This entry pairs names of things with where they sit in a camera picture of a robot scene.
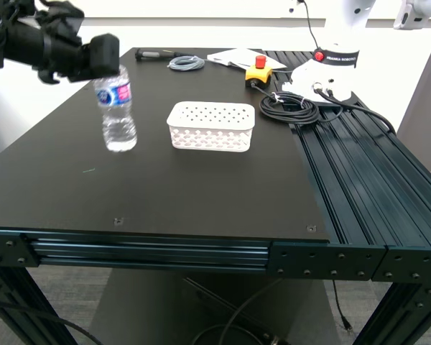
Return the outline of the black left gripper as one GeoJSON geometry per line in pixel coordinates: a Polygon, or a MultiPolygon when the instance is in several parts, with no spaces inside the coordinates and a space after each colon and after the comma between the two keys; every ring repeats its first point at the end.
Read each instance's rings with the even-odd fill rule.
{"type": "Polygon", "coordinates": [[[115,76],[119,73],[119,39],[112,34],[94,37],[81,49],[81,80],[93,80],[115,76]]]}

